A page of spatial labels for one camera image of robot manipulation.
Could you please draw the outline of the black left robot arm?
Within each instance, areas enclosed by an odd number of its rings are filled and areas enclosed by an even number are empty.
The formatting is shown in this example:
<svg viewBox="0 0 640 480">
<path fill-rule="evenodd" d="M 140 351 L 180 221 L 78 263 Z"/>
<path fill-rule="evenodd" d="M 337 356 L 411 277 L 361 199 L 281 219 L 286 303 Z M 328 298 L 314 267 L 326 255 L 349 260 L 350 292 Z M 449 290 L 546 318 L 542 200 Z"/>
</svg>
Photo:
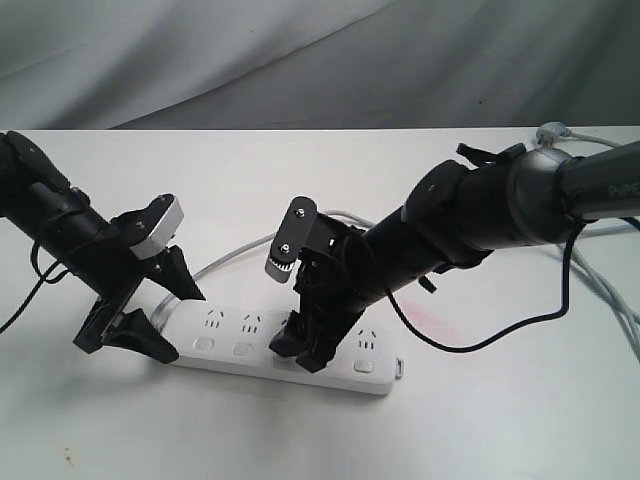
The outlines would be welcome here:
<svg viewBox="0 0 640 480">
<path fill-rule="evenodd" d="M 179 300 L 204 298 L 182 250 L 170 243 L 184 219 L 175 195 L 107 220 L 34 142 L 8 131 L 1 136 L 1 215 L 32 240 L 34 269 L 45 250 L 96 293 L 73 340 L 79 349 L 121 348 L 163 364 L 178 359 L 142 310 L 124 310 L 144 280 Z"/>
</svg>

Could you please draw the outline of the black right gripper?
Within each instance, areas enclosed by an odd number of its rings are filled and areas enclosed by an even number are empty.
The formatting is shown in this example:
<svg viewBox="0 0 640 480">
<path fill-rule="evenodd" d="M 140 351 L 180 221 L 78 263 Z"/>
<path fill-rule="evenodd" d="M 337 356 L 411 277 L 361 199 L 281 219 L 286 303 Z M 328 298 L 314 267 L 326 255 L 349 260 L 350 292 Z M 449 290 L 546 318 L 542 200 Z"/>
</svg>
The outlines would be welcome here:
<svg viewBox="0 0 640 480">
<path fill-rule="evenodd" d="M 394 229 L 394 214 L 364 231 L 320 213 L 306 196 L 295 197 L 270 251 L 298 255 L 294 291 L 300 303 L 270 350 L 297 356 L 295 363 L 309 373 L 325 369 L 366 308 L 395 286 L 395 264 L 388 258 Z"/>
</svg>

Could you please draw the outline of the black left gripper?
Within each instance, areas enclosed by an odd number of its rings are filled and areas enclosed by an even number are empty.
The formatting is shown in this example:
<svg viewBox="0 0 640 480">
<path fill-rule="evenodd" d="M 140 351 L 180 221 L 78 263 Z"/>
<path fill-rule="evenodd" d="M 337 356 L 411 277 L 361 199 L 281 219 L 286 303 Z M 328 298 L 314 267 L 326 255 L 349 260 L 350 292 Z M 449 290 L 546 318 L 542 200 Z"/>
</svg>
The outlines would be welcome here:
<svg viewBox="0 0 640 480">
<path fill-rule="evenodd" d="M 86 353 L 104 346 L 130 350 L 162 364 L 179 358 L 176 348 L 154 327 L 142 309 L 124 307 L 143 280 L 149 279 L 179 300 L 204 301 L 178 246 L 163 249 L 147 260 L 130 246 L 140 240 L 136 223 L 145 209 L 125 212 L 108 222 L 97 241 L 72 255 L 74 273 L 98 294 L 74 344 Z"/>
</svg>

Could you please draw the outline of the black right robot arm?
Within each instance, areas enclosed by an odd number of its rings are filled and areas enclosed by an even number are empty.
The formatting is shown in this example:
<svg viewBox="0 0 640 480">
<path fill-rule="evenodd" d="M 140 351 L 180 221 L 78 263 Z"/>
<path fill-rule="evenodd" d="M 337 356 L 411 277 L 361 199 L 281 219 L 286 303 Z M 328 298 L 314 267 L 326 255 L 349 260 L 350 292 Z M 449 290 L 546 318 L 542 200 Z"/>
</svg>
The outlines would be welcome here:
<svg viewBox="0 0 640 480">
<path fill-rule="evenodd" d="M 269 347 L 315 373 L 380 300 L 429 275 L 480 265 L 501 249 L 558 244 L 571 252 L 591 223 L 638 224 L 639 146 L 591 156 L 513 145 L 492 153 L 460 144 L 406 201 L 361 230 L 295 197 L 270 246 L 266 273 L 300 299 Z"/>
</svg>

